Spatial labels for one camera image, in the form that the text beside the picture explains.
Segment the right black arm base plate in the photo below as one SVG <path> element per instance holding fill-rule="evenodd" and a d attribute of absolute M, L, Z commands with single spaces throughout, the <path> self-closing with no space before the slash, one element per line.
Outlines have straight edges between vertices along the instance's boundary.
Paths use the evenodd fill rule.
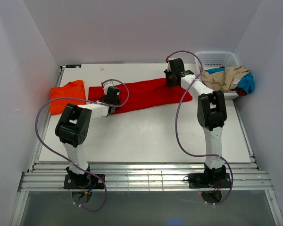
<path fill-rule="evenodd" d="M 183 178 L 189 188 L 230 188 L 232 181 L 228 173 L 225 178 L 209 182 L 202 173 L 191 173 Z"/>

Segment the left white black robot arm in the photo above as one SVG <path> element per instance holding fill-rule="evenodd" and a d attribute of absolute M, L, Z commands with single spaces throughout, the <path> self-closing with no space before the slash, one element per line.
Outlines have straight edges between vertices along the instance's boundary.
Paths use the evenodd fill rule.
<path fill-rule="evenodd" d="M 82 146 L 87 138 L 90 121 L 113 114 L 120 105 L 120 92 L 120 88 L 109 82 L 104 88 L 104 96 L 100 97 L 96 103 L 67 104 L 55 128 L 55 134 L 62 142 L 70 159 L 67 173 L 70 180 L 80 188 L 86 188 L 92 178 L 86 173 L 90 171 L 90 167 Z"/>

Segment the orange t shirt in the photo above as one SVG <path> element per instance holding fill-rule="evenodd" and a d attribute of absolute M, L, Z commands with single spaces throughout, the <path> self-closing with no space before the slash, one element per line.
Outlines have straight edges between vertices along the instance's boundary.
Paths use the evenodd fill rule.
<path fill-rule="evenodd" d="M 73 97 L 85 100 L 85 87 L 83 80 L 76 80 L 68 82 L 63 87 L 53 87 L 50 90 L 50 98 L 60 97 Z M 68 103 L 74 105 L 85 105 L 85 101 L 74 100 L 74 99 L 60 99 L 50 103 L 50 114 L 57 115 L 63 113 Z"/>

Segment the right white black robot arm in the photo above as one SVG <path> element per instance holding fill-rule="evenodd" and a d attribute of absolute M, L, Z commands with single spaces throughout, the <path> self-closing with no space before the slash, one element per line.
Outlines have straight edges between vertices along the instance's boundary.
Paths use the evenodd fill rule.
<path fill-rule="evenodd" d="M 226 167 L 222 159 L 222 131 L 227 119 L 223 92 L 214 91 L 202 83 L 196 75 L 185 70 L 181 58 L 167 57 L 167 69 L 164 70 L 166 83 L 180 86 L 197 100 L 197 120 L 205 135 L 204 172 L 188 175 L 192 188 L 220 186 L 226 178 Z"/>

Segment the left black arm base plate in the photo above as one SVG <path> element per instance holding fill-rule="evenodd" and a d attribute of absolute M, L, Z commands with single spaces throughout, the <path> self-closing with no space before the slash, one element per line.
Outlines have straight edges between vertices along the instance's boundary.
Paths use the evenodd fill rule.
<path fill-rule="evenodd" d="M 80 175 L 79 177 L 67 174 L 64 180 L 64 189 L 103 189 L 103 182 L 105 181 L 104 174 L 97 174 L 98 178 L 91 175 Z"/>

